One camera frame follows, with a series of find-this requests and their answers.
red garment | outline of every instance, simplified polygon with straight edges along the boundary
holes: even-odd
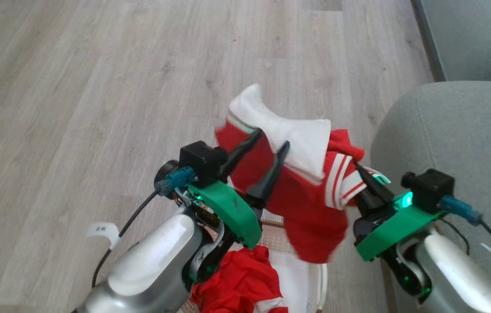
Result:
[[[248,136],[229,121],[216,130],[216,139],[227,151]],[[337,129],[330,134],[323,166],[325,178],[321,184],[313,184],[287,167],[282,170],[267,210],[284,217],[287,236],[302,260],[326,263],[331,252],[344,239],[348,218],[343,210],[337,208],[350,202],[353,195],[365,188],[365,184],[361,177],[351,180],[353,186],[342,197],[337,195],[338,187],[343,183],[342,179],[350,175],[359,176],[348,155],[359,161],[363,154],[362,149],[351,145],[347,130]],[[246,191],[272,166],[273,157],[267,137],[263,135],[232,172],[234,186]],[[327,184],[332,185],[330,192],[326,191]]]
[[[191,301],[201,313],[287,313],[263,246],[228,252],[215,275],[194,287]]]

gray upholstery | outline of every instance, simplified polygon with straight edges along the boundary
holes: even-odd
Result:
[[[415,2],[444,79],[491,81],[491,0]]]
[[[456,178],[455,195],[484,213],[491,226],[491,82],[432,83],[402,97],[387,113],[371,148],[371,165],[402,192],[406,171],[436,168]],[[491,274],[491,238],[482,228],[449,216],[471,243],[471,256]],[[451,238],[461,242],[454,233]],[[414,312],[396,292],[399,313]]]

glowing green light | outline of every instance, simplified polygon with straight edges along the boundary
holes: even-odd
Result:
[[[402,207],[403,208],[406,208],[408,206],[411,206],[412,205],[412,198],[414,196],[414,193],[413,192],[408,192],[404,198],[402,199]]]

wooden floor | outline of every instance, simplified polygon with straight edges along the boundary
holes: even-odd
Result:
[[[251,83],[276,113],[369,148],[431,79],[410,0],[0,0],[0,313],[75,307],[108,248],[88,225],[124,223]],[[118,252],[174,210],[155,200]],[[351,237],[330,273],[326,312],[386,311]]]

robotic arm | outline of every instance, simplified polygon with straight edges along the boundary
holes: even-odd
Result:
[[[245,194],[226,182],[261,135],[261,130],[253,132],[229,154],[198,141],[180,150],[179,161],[164,164],[155,178],[155,193],[175,200],[180,210],[130,248],[74,312],[176,312],[193,285],[218,270],[234,242],[255,247],[261,239],[262,210],[289,142]],[[362,214],[353,226],[360,256],[365,261],[382,258],[423,311],[491,313],[491,280],[432,224],[446,214],[446,206],[460,204],[452,198],[454,179],[435,170],[422,176],[408,173],[402,184],[412,192],[395,198],[363,167],[358,172],[368,186],[355,197]],[[217,233],[215,240],[207,229]]]

